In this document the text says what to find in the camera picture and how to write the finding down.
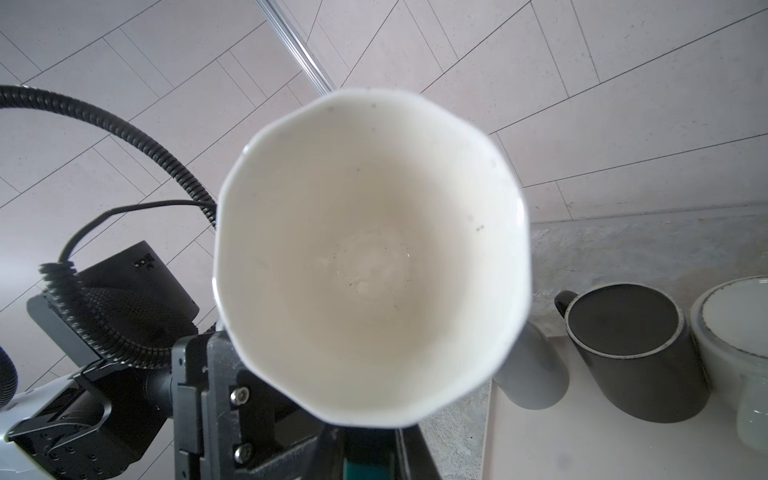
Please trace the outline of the white mug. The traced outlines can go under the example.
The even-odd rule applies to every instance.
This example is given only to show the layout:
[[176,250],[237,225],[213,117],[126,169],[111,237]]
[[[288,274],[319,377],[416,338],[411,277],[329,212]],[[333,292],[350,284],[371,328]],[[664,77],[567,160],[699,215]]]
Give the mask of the white mug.
[[695,302],[690,323],[714,392],[735,412],[737,435],[767,451],[767,278],[717,285]]

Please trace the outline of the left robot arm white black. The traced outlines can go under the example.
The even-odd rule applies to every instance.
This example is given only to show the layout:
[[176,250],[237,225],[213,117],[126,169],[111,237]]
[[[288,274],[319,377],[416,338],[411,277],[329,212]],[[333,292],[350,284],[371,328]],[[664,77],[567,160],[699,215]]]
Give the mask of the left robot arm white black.
[[106,359],[66,323],[62,298],[29,299],[30,317],[76,365],[28,392],[1,359],[1,475],[113,479],[174,428],[177,479],[435,479],[421,430],[344,428],[311,420],[251,373],[227,333],[200,331],[198,306],[145,242],[79,275],[93,307],[130,340],[164,351],[154,369]]

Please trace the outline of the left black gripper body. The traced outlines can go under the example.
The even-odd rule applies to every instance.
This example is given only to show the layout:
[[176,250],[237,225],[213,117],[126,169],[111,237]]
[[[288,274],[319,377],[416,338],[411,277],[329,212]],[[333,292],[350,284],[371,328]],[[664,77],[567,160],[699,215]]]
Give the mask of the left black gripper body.
[[322,423],[282,445],[277,427],[302,409],[250,372],[225,331],[172,348],[178,479],[437,479],[421,429]]

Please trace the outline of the dark green mug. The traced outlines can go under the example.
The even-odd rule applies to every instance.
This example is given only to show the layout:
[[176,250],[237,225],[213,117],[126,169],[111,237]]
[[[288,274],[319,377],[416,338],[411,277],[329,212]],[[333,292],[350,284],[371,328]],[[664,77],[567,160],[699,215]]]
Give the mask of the dark green mug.
[[421,478],[425,418],[485,384],[531,306],[529,214],[490,137],[421,95],[324,95],[260,130],[218,197],[243,364],[321,420],[307,479]]

